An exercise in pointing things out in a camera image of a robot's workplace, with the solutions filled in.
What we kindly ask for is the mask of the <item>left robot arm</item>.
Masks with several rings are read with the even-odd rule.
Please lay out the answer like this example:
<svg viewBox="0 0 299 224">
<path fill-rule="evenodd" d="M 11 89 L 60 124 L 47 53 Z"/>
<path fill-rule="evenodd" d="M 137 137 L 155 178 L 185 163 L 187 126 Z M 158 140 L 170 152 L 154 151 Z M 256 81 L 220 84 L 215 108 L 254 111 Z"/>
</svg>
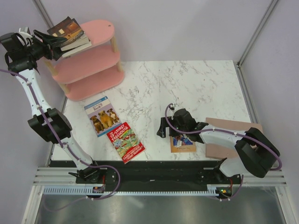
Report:
<svg viewBox="0 0 299 224">
<path fill-rule="evenodd" d="M 32 118 L 29 126 L 46 142 L 59 145 L 73 160 L 77 170 L 70 173 L 77 183 L 100 183 L 103 177 L 97 163 L 76 142 L 68 119 L 51 107 L 40 89 L 37 61 L 41 58 L 58 60 L 63 51 L 64 37 L 54 37 L 34 30 L 34 35 L 24 38 L 20 33 L 7 33 L 0 37 L 6 49 L 7 72 L 22 85 L 30 102 Z"/>
</svg>

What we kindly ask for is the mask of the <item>Edward Tulane brown book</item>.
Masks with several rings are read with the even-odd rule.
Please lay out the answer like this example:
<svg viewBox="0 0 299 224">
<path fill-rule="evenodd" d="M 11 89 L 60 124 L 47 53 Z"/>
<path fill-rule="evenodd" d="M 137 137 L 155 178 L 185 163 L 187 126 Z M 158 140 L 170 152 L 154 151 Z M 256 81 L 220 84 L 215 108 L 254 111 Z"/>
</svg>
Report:
<svg viewBox="0 0 299 224">
<path fill-rule="evenodd" d="M 67 41 L 59 44 L 62 51 L 72 50 L 81 46 L 91 46 L 91 41 L 85 34 L 84 30 L 79 26 L 77 21 L 69 16 L 57 25 L 47 30 L 49 35 L 54 37 L 63 37 Z"/>
</svg>

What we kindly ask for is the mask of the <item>Nineteen Eighty-Four blue book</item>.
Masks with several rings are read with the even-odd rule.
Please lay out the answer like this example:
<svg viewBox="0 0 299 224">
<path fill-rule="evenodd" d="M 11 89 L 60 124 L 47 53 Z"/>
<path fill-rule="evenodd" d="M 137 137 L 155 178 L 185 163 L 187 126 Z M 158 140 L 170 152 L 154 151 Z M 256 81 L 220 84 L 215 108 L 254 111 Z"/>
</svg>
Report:
<svg viewBox="0 0 299 224">
<path fill-rule="evenodd" d="M 75 42 L 73 42 L 69 45 L 63 46 L 61 48 L 61 50 L 63 52 L 62 57 L 63 58 L 69 57 L 73 54 L 76 54 L 76 53 L 90 47 L 91 45 L 92 45 L 92 43 L 88 38 L 85 38 L 82 40 L 76 40 Z"/>
</svg>

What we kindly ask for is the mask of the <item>red Treehouse book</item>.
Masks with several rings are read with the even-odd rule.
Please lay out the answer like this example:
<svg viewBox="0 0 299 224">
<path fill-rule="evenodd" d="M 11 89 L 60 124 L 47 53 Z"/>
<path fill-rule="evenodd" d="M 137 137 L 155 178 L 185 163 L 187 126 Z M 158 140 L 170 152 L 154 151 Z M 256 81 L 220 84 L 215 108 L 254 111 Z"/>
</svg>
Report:
<svg viewBox="0 0 299 224">
<path fill-rule="evenodd" d="M 113 144 L 124 164 L 127 164 L 133 158 L 145 151 L 144 145 L 127 122 L 120 124 L 118 127 L 108 132 L 107 137 Z"/>
</svg>

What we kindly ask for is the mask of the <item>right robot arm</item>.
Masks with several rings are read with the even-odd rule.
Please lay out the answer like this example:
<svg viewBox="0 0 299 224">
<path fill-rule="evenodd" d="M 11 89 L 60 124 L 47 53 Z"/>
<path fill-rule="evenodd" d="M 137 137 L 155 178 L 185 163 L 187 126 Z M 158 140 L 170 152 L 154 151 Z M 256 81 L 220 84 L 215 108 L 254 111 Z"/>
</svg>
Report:
<svg viewBox="0 0 299 224">
<path fill-rule="evenodd" d="M 161 118 L 157 136 L 165 138 L 168 128 L 171 137 L 185 135 L 193 142 L 219 145 L 237 152 L 236 158 L 224 158 L 215 167 L 214 178 L 218 183 L 226 183 L 232 176 L 245 173 L 264 178 L 270 170 L 281 169 L 280 152 L 259 129 L 235 131 L 197 122 L 185 108 L 175 110 L 173 104 L 166 110 L 172 110 L 173 115 Z"/>
</svg>

